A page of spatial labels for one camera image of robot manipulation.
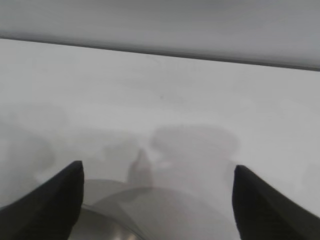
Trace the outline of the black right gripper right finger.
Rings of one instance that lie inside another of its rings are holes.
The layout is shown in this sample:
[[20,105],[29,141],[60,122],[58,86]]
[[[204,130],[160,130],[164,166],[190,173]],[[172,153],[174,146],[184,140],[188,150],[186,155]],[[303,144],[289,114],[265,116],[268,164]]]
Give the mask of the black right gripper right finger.
[[318,240],[320,219],[244,165],[234,170],[232,208],[242,240]]

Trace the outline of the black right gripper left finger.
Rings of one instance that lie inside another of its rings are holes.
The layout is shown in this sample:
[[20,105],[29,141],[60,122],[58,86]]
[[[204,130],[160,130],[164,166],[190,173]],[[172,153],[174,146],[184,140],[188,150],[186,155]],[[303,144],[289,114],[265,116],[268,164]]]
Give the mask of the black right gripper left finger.
[[84,168],[74,161],[0,210],[2,240],[67,240],[84,199]]

